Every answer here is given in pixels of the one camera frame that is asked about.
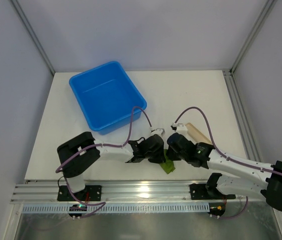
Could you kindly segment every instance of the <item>perforated metal strip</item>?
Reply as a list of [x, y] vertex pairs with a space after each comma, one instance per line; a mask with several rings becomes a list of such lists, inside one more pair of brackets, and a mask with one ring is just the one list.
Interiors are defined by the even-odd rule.
[[[25, 204], [23, 214], [68, 214], [73, 204]], [[87, 213], [96, 210], [96, 206], [88, 206]], [[98, 211], [99, 214], [134, 214], [134, 213], [206, 213], [209, 203], [107, 203]]]

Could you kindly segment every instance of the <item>green cloth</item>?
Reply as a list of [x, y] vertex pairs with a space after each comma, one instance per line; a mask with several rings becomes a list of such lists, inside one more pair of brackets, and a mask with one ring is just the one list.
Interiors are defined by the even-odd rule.
[[166, 174], [172, 173], [176, 168], [174, 162], [167, 157], [166, 149], [164, 149], [164, 157], [165, 157], [165, 162], [160, 163], [160, 166], [166, 172]]

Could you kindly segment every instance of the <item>white tabletop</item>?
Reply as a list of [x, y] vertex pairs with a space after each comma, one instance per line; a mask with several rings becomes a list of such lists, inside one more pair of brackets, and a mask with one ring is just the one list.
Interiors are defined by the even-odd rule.
[[[69, 85], [76, 72], [56, 73], [46, 102], [40, 127], [25, 175], [26, 180], [57, 180], [61, 173], [57, 147], [85, 131], [90, 131], [85, 117]], [[238, 125], [221, 70], [205, 71], [128, 71], [127, 74], [147, 101], [146, 112], [154, 128], [164, 128], [167, 137], [170, 125], [187, 107], [201, 108], [211, 125], [217, 145], [226, 152], [246, 157]], [[179, 121], [192, 123], [208, 136], [204, 119], [191, 110]], [[128, 135], [126, 125], [107, 135], [92, 132], [95, 139], [123, 143]], [[133, 122], [131, 140], [148, 137], [149, 125], [144, 116]], [[166, 174], [158, 164], [143, 160], [124, 163], [97, 160], [84, 172], [86, 180], [206, 180], [212, 173], [195, 168], [185, 161], [174, 162], [175, 170]]]

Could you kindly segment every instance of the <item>white wall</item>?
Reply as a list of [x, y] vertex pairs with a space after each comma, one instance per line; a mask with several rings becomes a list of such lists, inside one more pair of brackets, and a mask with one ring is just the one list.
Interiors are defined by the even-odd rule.
[[0, 0], [0, 235], [25, 174], [52, 75], [8, 0]]
[[235, 73], [265, 161], [282, 161], [282, 1]]
[[230, 68], [266, 0], [19, 0], [57, 72]]

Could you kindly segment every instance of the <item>purple cable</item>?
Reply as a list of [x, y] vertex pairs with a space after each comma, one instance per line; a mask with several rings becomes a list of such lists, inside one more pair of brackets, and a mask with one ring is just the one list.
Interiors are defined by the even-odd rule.
[[86, 150], [88, 150], [88, 149], [91, 149], [91, 148], [94, 148], [94, 147], [101, 147], [101, 146], [113, 147], [113, 148], [123, 148], [125, 145], [127, 145], [128, 142], [129, 142], [129, 140], [130, 140], [130, 137], [131, 137], [132, 122], [133, 122], [133, 112], [134, 112], [135, 109], [140, 109], [140, 110], [144, 113], [144, 115], [145, 115], [145, 117], [146, 117], [146, 119], [147, 119], [147, 121], [148, 121], [150, 127], [152, 127], [152, 124], [151, 124], [150, 119], [149, 119], [148, 115], [146, 114], [146, 112], [145, 112], [141, 107], [139, 107], [139, 106], [134, 106], [134, 107], [132, 108], [132, 111], [131, 111], [129, 133], [128, 133], [128, 135], [127, 135], [126, 141], [125, 141], [122, 145], [115, 145], [115, 144], [109, 144], [109, 143], [104, 143], [104, 144], [98, 143], [98, 144], [93, 144], [93, 145], [86, 146], [86, 147], [82, 148], [80, 151], [77, 151], [75, 154], [73, 154], [71, 157], [69, 157], [66, 161], [64, 161], [64, 162], [55, 170], [55, 173], [57, 174], [57, 173], [61, 172], [61, 169], [62, 169], [65, 165], [67, 165], [69, 162], [71, 162], [71, 161], [72, 161], [76, 156], [78, 156], [80, 153], [82, 153], [82, 152], [84, 152], [84, 151], [86, 151]]
[[241, 210], [238, 214], [233, 215], [233, 216], [220, 216], [219, 218], [218, 218], [218, 216], [213, 215], [212, 217], [214, 217], [214, 218], [216, 218], [216, 219], [224, 219], [224, 220], [230, 220], [230, 219], [235, 219], [235, 218], [239, 217], [241, 214], [244, 213], [244, 211], [245, 211], [245, 210], [247, 209], [247, 207], [248, 207], [249, 199], [248, 199], [247, 196], [245, 197], [245, 199], [246, 199], [245, 205], [244, 205], [244, 207], [242, 208], [242, 210]]
[[205, 113], [204, 113], [200, 108], [198, 108], [198, 107], [196, 107], [196, 106], [191, 106], [191, 107], [188, 107], [186, 110], [184, 110], [184, 111], [177, 117], [177, 119], [175, 120], [175, 123], [177, 123], [178, 120], [181, 118], [181, 116], [182, 116], [185, 112], [189, 111], [190, 109], [198, 110], [198, 111], [202, 114], [202, 116], [203, 116], [203, 118], [204, 118], [204, 120], [205, 120], [205, 124], [206, 124], [206, 126], [207, 126], [207, 130], [208, 130], [209, 135], [210, 135], [211, 142], [212, 142], [212, 144], [213, 144], [215, 150], [216, 150], [222, 157], [224, 157], [225, 159], [230, 160], [230, 161], [232, 161], [232, 162], [234, 162], [234, 163], [236, 163], [236, 164], [239, 164], [239, 165], [242, 165], [242, 166], [245, 166], [245, 167], [248, 167], [248, 168], [252, 168], [252, 169], [256, 169], [256, 170], [260, 170], [260, 171], [264, 171], [264, 172], [268, 172], [268, 173], [272, 173], [272, 174], [276, 174], [276, 175], [282, 176], [282, 173], [281, 173], [281, 172], [278, 172], [278, 171], [275, 171], [275, 170], [270, 170], [270, 169], [263, 168], [263, 167], [259, 167], [259, 166], [253, 166], [253, 165], [250, 165], [250, 164], [247, 164], [247, 163], [244, 163], [244, 162], [240, 162], [240, 161], [238, 161], [238, 160], [235, 160], [235, 159], [233, 159], [233, 158], [231, 158], [231, 157], [225, 155], [225, 154], [217, 147], [217, 145], [216, 145], [216, 143], [215, 143], [215, 140], [214, 140], [214, 138], [213, 138], [213, 136], [212, 136], [212, 131], [211, 131], [210, 124], [209, 124], [209, 122], [208, 122], [207, 116], [205, 115]]

